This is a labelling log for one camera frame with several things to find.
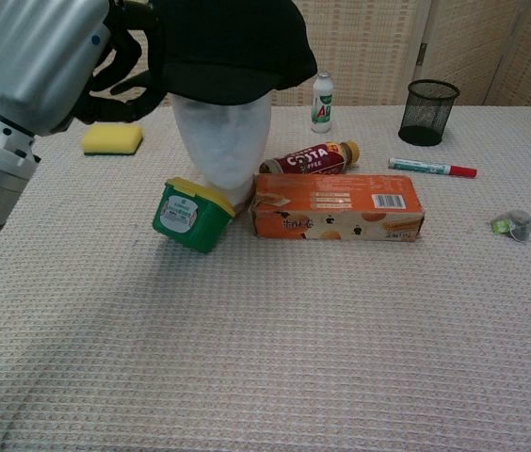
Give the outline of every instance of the barcode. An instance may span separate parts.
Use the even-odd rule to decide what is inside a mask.
[[[405,209],[406,204],[401,195],[372,195],[377,209]]]

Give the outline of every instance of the brown bottle cap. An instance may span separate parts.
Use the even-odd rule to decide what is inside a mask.
[[[347,164],[351,165],[356,163],[360,158],[360,146],[355,141],[344,141],[341,144],[345,144],[346,150],[349,150],[347,153]]]

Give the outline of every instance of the white textured tablecloth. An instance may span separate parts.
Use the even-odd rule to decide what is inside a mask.
[[[456,107],[443,144],[397,137],[402,107],[274,108],[267,155],[324,138],[479,169],[406,173],[416,243],[255,238],[209,255],[151,227],[164,181],[195,178],[169,109],[133,157],[40,139],[0,236],[0,451],[531,451],[531,107]]]

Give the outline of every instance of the white label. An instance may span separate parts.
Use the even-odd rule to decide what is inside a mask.
[[[401,195],[372,195],[377,209],[405,209],[404,197]]]
[[[190,231],[197,220],[199,206],[181,196],[170,196],[161,209],[161,224],[175,233]]]

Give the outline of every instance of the yellow lid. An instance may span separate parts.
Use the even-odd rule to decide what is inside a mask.
[[[206,186],[200,186],[199,184],[187,181],[186,179],[183,179],[181,177],[174,177],[173,179],[168,179],[167,183],[170,186],[173,186],[173,188],[175,188],[177,191],[184,193],[185,195],[192,197],[200,196],[201,198],[205,198],[207,201],[214,202],[224,211],[230,214],[231,217],[234,217],[236,215],[232,205],[228,202],[226,197],[218,191],[215,191],[211,188],[207,188]]]
[[[344,141],[341,144],[345,144],[351,153],[351,155],[347,156],[347,159],[349,160],[347,164],[351,165],[352,163],[356,163],[360,158],[360,146],[358,146],[358,143],[355,141]]]

